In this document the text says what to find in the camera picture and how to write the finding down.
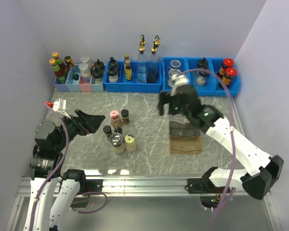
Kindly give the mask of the silver lid spice jar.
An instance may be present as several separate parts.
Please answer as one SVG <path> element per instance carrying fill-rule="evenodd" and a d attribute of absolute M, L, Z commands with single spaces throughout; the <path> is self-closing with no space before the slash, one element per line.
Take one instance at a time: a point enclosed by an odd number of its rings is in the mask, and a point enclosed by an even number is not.
<path fill-rule="evenodd" d="M 184 124 L 190 124 L 190 121 L 187 119 L 187 117 L 184 117 Z"/>

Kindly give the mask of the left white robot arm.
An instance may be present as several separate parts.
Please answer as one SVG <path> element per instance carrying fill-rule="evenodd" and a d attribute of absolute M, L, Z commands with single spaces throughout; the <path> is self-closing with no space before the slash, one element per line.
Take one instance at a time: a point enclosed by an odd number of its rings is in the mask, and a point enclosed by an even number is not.
<path fill-rule="evenodd" d="M 94 134 L 104 115 L 60 117 L 60 126 L 45 120 L 36 127 L 33 158 L 30 162 L 30 201 L 24 230 L 58 231 L 63 225 L 74 197 L 87 189 L 84 170 L 69 169 L 61 175 L 68 145 L 77 135 Z"/>

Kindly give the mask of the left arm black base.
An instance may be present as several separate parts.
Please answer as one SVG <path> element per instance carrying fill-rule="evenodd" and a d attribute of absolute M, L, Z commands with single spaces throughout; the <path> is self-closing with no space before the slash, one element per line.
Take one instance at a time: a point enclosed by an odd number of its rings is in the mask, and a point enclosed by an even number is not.
<path fill-rule="evenodd" d="M 103 187 L 103 180 L 86 180 L 85 186 L 79 190 L 72 201 L 71 208 L 85 208 L 89 204 L 91 195 L 84 195 L 80 193 L 87 192 L 101 192 Z"/>

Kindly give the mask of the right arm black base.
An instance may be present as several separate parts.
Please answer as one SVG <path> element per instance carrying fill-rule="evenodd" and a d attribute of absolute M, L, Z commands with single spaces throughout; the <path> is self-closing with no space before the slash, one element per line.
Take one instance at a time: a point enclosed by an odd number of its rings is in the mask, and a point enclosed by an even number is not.
<path fill-rule="evenodd" d="M 199 194 L 201 205 L 212 211 L 218 207 L 224 188 L 216 187 L 211 181 L 203 178 L 189 178 L 184 187 L 189 194 Z"/>

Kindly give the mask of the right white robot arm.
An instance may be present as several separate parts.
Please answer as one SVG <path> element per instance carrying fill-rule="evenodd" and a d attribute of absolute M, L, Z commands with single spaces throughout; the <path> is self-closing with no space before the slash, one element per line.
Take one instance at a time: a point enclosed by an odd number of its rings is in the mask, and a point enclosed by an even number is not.
<path fill-rule="evenodd" d="M 257 200 L 264 198 L 280 177 L 284 161 L 279 155 L 271 156 L 256 147 L 218 109 L 202 104 L 191 85 L 179 86 L 174 94 L 161 92 L 160 115 L 164 114 L 165 104 L 169 105 L 170 115 L 185 116 L 192 126 L 217 141 L 244 167 L 234 170 L 211 167 L 196 181 L 188 180 L 189 193 L 215 193 L 218 188 L 229 187 L 243 189 Z"/>

